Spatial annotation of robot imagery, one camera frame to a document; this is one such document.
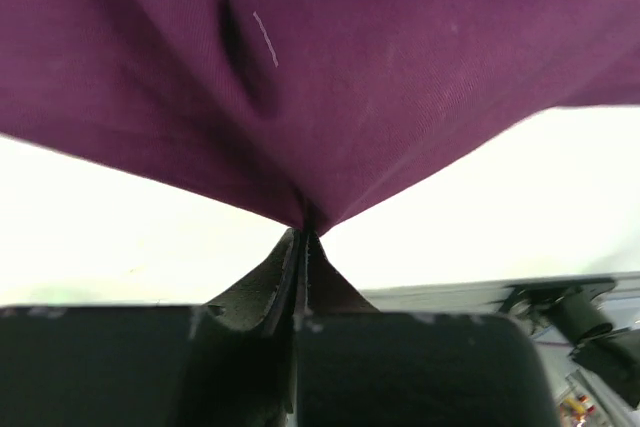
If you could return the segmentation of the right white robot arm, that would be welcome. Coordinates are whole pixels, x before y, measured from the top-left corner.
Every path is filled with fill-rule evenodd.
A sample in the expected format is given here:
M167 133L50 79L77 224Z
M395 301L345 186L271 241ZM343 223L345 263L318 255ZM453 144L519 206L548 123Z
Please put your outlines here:
M514 284L499 312L555 328L573 347L570 357L596 374L631 408L639 407L639 332L616 329L595 304L614 290L610 277Z

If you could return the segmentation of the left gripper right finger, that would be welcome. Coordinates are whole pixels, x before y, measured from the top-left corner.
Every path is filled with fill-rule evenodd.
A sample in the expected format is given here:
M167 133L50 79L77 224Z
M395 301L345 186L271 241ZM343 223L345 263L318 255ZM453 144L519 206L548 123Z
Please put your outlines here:
M381 312L306 233L295 317L301 426L555 426L540 358L508 318Z

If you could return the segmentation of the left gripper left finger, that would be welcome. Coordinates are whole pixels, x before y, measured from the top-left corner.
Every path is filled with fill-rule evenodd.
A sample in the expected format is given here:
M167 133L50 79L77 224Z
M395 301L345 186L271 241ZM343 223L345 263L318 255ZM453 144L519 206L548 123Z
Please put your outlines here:
M202 304L15 305L1 310L5 426L199 426L232 362L277 375L300 234Z

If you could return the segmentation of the purple cloth wrap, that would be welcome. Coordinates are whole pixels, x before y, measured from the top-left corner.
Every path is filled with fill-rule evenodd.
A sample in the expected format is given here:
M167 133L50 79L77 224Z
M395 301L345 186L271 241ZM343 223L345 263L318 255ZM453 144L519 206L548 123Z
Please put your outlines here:
M639 0L1 0L4 134L320 232L638 99Z

